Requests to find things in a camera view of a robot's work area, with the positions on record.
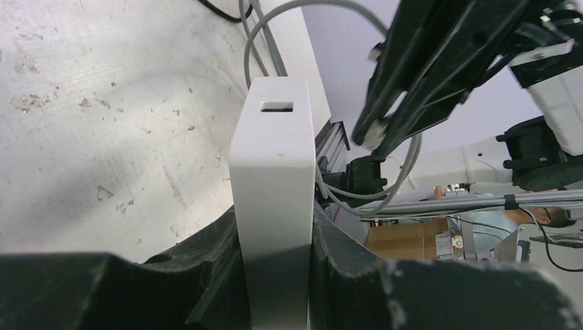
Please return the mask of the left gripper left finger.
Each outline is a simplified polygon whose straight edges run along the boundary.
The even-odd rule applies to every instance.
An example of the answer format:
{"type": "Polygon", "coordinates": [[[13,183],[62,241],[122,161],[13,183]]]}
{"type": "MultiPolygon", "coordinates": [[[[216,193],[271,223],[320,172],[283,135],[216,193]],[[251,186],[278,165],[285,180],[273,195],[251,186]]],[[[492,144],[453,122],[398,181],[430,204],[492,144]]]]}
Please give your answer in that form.
{"type": "Polygon", "coordinates": [[[134,263],[106,252],[1,256],[2,329],[250,329],[233,209],[134,263]]]}

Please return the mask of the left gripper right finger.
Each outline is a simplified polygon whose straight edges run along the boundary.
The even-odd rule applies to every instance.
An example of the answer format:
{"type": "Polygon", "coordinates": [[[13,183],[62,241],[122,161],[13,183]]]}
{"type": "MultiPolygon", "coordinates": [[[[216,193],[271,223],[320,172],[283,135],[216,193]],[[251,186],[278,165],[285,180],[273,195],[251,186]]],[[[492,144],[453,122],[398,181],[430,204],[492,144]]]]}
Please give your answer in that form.
{"type": "Polygon", "coordinates": [[[559,284],[525,264],[395,261],[313,208],[312,329],[581,329],[559,284]]]}

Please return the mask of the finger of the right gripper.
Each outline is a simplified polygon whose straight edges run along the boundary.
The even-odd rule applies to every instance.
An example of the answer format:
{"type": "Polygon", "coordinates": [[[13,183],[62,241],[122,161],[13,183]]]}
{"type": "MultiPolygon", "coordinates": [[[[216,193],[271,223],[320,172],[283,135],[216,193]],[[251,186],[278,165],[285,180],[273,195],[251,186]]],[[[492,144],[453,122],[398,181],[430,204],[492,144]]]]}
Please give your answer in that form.
{"type": "Polygon", "coordinates": [[[438,123],[438,113],[447,117],[452,100],[430,102],[472,88],[483,75],[482,14],[482,1],[400,1],[351,139],[364,146],[373,123],[381,122],[381,143],[396,147],[438,123]]]}
{"type": "Polygon", "coordinates": [[[527,19],[557,1],[401,1],[380,62],[371,115],[385,123],[373,151],[383,159],[404,140],[446,120],[476,88],[527,19]]]}

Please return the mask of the grey network switch box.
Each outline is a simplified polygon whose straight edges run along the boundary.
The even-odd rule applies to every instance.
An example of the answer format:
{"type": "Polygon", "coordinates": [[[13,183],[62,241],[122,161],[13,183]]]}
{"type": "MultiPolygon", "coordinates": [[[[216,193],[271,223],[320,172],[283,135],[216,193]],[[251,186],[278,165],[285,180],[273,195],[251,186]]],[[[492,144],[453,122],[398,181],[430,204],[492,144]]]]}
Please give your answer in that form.
{"type": "Polygon", "coordinates": [[[304,78],[255,78],[229,173],[252,327],[307,326],[315,137],[304,78]]]}

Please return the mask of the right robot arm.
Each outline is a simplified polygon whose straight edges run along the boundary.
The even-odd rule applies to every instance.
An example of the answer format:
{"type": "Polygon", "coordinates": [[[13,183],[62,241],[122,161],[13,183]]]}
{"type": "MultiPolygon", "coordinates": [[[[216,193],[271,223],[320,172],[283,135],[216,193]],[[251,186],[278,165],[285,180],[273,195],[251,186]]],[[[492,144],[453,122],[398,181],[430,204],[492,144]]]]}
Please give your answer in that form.
{"type": "Polygon", "coordinates": [[[420,155],[400,190],[457,183],[552,190],[582,179],[577,1],[400,1],[351,139],[383,162],[509,68],[540,110],[498,135],[420,155]]]}

